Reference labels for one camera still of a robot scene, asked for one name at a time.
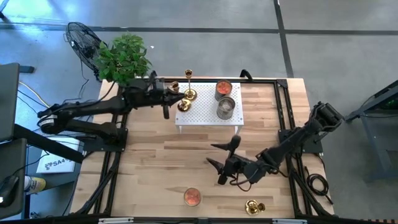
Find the silver metal bracket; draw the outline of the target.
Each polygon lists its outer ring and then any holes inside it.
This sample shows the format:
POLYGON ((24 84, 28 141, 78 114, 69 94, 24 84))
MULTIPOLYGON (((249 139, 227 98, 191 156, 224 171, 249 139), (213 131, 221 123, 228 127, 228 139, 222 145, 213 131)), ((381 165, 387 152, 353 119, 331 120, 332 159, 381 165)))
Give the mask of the silver metal bracket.
POLYGON ((133 217, 100 218, 98 220, 98 224, 129 224, 133 222, 133 217))
POLYGON ((275 218, 272 220, 272 224, 308 224, 308 223, 306 220, 300 220, 300 219, 275 218))

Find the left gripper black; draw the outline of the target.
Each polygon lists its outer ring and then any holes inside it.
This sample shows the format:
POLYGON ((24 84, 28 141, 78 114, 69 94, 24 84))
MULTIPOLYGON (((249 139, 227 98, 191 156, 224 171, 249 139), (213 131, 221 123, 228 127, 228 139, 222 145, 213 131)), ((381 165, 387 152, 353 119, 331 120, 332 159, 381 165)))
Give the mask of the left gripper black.
POLYGON ((134 95, 134 107, 162 105, 163 116, 169 119, 169 108, 184 99, 184 93, 175 91, 163 80, 139 80, 138 91, 134 95))

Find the white perforated metal shelf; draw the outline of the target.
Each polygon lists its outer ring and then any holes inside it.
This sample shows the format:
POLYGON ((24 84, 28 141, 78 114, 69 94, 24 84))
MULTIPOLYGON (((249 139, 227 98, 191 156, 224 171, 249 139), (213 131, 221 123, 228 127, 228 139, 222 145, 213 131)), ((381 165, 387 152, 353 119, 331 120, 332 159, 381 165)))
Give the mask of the white perforated metal shelf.
POLYGON ((234 126, 235 133, 238 134, 244 126, 242 87, 240 83, 232 83, 232 86, 230 97, 236 106, 230 119, 220 119, 216 114, 218 108, 218 102, 215 99, 216 83, 192 83, 191 88, 198 93, 197 98, 188 111, 176 110, 175 125, 180 133, 183 126, 234 126))

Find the yellow white spray can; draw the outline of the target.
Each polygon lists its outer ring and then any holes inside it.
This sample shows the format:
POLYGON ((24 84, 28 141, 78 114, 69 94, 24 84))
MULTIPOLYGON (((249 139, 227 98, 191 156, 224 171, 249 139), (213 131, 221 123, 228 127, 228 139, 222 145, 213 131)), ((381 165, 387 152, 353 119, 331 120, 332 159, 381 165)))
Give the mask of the yellow white spray can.
POLYGON ((35 194, 43 191, 46 186, 46 181, 43 178, 31 177, 26 175, 24 177, 24 192, 27 194, 35 194))

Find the silver ribbed tin can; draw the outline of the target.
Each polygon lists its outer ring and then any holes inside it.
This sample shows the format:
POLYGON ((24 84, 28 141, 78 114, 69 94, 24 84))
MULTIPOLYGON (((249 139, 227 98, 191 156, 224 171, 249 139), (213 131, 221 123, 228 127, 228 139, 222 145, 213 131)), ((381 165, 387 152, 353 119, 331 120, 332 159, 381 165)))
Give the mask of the silver ribbed tin can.
POLYGON ((218 102, 216 114, 220 119, 230 119, 233 115, 235 106, 236 103, 231 97, 224 96, 220 98, 218 102))

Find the dark grey desk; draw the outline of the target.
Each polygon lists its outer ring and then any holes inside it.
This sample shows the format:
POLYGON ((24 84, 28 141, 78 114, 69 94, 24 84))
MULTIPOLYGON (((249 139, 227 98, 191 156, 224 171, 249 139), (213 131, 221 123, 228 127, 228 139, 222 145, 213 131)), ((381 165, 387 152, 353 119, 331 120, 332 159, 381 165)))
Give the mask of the dark grey desk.
POLYGON ((0 183, 10 175, 19 178, 16 196, 8 207, 0 207, 0 220, 21 213, 24 203, 26 139, 0 144, 0 183))

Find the tin can with orange contents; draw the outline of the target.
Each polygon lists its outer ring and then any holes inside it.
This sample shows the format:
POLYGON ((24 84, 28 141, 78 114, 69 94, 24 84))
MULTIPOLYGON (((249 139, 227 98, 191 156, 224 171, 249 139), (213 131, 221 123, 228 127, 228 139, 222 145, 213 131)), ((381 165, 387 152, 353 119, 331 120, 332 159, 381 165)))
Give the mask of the tin can with orange contents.
POLYGON ((188 188, 183 195, 184 202, 191 207, 197 206, 201 202, 201 193, 196 188, 188 188))
POLYGON ((231 82, 227 80, 220 80, 217 82, 215 87, 215 99, 219 101, 222 97, 230 95, 233 86, 231 82))

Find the white label sheet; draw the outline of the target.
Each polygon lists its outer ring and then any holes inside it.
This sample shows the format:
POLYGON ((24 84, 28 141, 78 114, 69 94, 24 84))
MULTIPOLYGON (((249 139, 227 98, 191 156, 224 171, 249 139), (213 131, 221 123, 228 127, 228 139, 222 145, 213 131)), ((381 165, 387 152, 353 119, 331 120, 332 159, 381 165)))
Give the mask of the white label sheet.
MULTIPOLYGON (((74 138, 70 137, 50 137, 51 140, 57 141, 64 146, 67 146, 75 151, 83 144, 74 138)), ((70 173, 75 170, 75 162, 65 159, 55 154, 42 152, 43 158, 38 163, 36 173, 40 174, 57 174, 70 173)))

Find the gold brass candlestick holder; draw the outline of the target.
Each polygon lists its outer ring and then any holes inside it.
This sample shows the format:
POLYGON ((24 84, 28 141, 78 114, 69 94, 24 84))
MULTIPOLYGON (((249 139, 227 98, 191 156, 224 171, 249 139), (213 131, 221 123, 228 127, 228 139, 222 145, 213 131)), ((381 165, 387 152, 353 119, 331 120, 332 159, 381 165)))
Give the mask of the gold brass candlestick holder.
POLYGON ((259 203, 256 200, 248 200, 245 203, 245 210, 249 215, 258 215, 266 210, 263 203, 259 203))
POLYGON ((191 88, 191 79, 193 75, 193 71, 188 69, 184 71, 185 77, 188 80, 188 89, 185 91, 185 98, 187 100, 193 101, 197 98, 197 92, 191 88))
MULTIPOLYGON (((173 88, 175 91, 180 90, 178 82, 172 82, 170 84, 170 87, 173 88)), ((191 105, 192 105, 191 101, 187 100, 184 94, 184 99, 182 99, 181 102, 177 105, 177 109, 181 112, 186 112, 191 108, 191 105)))

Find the dark grey monitor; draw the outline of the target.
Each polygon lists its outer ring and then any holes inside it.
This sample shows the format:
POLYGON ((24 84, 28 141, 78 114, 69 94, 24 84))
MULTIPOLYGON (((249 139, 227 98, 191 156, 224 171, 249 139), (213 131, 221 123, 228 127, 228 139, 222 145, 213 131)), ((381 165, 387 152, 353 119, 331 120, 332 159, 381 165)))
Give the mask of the dark grey monitor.
POLYGON ((0 142, 13 137, 18 81, 18 63, 0 65, 0 142))

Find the black aluminium table frame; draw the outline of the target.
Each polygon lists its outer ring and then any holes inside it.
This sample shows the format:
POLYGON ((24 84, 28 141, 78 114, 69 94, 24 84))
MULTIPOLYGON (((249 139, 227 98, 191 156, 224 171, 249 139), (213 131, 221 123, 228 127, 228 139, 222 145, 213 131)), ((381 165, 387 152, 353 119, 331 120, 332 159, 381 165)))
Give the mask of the black aluminium table frame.
MULTIPOLYGON (((280 129, 302 126, 310 106, 301 78, 240 79, 244 126, 238 153, 255 158, 279 142, 280 129)), ((219 185, 218 174, 206 160, 223 162, 227 152, 211 144, 228 142, 232 126, 185 126, 180 133, 174 118, 162 109, 141 108, 128 116, 126 148, 115 181, 98 201, 114 217, 246 218, 245 203, 265 205, 262 218, 292 218, 313 213, 308 198, 282 174, 268 175, 254 185, 219 185), (199 205, 183 199, 188 188, 201 193, 199 205)))

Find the dark metal cart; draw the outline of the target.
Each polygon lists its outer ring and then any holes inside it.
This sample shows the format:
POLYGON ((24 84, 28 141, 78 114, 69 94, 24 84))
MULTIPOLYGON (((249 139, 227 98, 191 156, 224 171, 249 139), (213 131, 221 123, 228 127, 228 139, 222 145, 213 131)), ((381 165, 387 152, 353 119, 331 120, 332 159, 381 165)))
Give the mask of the dark metal cart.
POLYGON ((359 119, 372 157, 367 182, 398 179, 398 80, 371 95, 345 117, 359 119))

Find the black floor fan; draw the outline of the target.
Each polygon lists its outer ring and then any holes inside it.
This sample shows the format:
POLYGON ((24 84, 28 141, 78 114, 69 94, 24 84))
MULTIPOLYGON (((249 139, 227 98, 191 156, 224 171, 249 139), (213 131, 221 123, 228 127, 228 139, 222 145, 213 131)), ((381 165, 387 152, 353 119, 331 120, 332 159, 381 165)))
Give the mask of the black floor fan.
POLYGON ((79 59, 93 71, 96 80, 100 82, 96 58, 102 40, 81 22, 69 22, 66 26, 65 36, 79 59))

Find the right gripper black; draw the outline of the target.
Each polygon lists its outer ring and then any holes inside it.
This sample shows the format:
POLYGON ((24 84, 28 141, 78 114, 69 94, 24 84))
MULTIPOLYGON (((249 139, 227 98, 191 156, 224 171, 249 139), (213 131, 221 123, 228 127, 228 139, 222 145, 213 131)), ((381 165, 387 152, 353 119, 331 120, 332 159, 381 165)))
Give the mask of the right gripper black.
MULTIPOLYGON (((235 134, 229 143, 211 144, 211 146, 229 151, 229 156, 232 156, 240 142, 241 137, 235 134)), ((259 160, 252 161, 244 157, 233 156, 227 158, 224 165, 210 158, 207 158, 207 161, 216 169, 219 175, 218 184, 220 185, 224 185, 228 177, 233 178, 235 174, 243 174, 250 184, 255 184, 262 178, 262 162, 259 160)))

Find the black computer mouse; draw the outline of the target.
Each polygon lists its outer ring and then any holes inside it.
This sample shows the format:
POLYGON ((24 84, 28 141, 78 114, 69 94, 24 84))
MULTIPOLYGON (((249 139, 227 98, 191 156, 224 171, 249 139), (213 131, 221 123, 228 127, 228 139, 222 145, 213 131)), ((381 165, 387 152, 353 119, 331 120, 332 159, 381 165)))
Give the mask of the black computer mouse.
POLYGON ((19 178, 16 175, 6 177, 0 183, 0 207, 8 207, 16 196, 19 178))

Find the green potted plant black pot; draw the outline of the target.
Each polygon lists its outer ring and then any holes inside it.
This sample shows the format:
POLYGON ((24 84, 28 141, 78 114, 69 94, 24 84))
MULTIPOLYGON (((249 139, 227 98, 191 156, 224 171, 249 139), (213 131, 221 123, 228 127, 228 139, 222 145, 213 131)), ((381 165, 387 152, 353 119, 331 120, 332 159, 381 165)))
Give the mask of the green potted plant black pot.
POLYGON ((152 68, 146 57, 147 48, 142 37, 130 33, 112 40, 110 45, 99 44, 95 64, 101 80, 128 85, 132 80, 144 78, 152 68))

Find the black diagonal metal bar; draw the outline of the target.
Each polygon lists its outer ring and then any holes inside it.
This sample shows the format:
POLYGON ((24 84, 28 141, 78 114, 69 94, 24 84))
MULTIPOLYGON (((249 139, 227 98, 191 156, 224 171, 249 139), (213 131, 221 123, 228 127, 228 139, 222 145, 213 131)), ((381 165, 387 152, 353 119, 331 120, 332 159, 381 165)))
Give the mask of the black diagonal metal bar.
POLYGON ((13 136, 15 139, 26 139, 29 145, 47 151, 56 156, 60 156, 79 164, 83 162, 84 156, 82 153, 60 144, 57 141, 53 141, 47 137, 41 136, 23 126, 19 126, 18 124, 14 125, 13 136))

